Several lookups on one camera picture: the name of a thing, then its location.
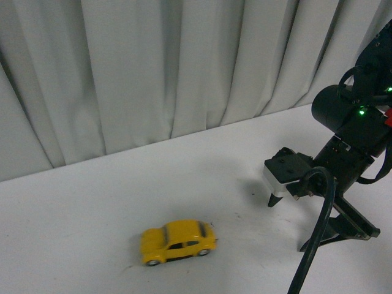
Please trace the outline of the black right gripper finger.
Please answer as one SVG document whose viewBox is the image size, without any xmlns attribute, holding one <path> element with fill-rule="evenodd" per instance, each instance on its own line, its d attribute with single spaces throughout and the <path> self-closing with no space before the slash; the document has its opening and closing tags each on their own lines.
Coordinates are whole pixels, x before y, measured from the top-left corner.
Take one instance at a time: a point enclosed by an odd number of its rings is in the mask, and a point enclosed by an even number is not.
<svg viewBox="0 0 392 294">
<path fill-rule="evenodd" d="M 281 201 L 280 197 L 275 196 L 273 193 L 270 194 L 269 200 L 268 200 L 268 207 L 272 208 L 276 204 L 278 204 Z"/>
<path fill-rule="evenodd" d="M 354 239 L 355 224 L 343 215 L 330 217 L 317 247 L 327 244 Z"/>
</svg>

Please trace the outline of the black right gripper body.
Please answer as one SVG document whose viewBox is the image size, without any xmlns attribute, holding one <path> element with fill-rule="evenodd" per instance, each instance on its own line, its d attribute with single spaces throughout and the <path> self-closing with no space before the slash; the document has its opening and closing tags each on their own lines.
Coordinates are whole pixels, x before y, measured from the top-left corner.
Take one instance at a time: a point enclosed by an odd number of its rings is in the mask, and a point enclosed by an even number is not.
<svg viewBox="0 0 392 294">
<path fill-rule="evenodd" d="M 343 215 L 355 224 L 354 239 L 368 240 L 380 234 L 380 229 L 370 223 L 344 198 L 344 193 L 355 182 L 360 184 L 374 182 L 373 179 L 366 179 L 361 175 L 380 154 L 381 141 L 370 138 L 344 141 L 332 137 L 316 158 L 313 158 L 311 168 L 323 167 L 333 176 L 336 183 L 333 208 L 339 215 Z"/>
</svg>

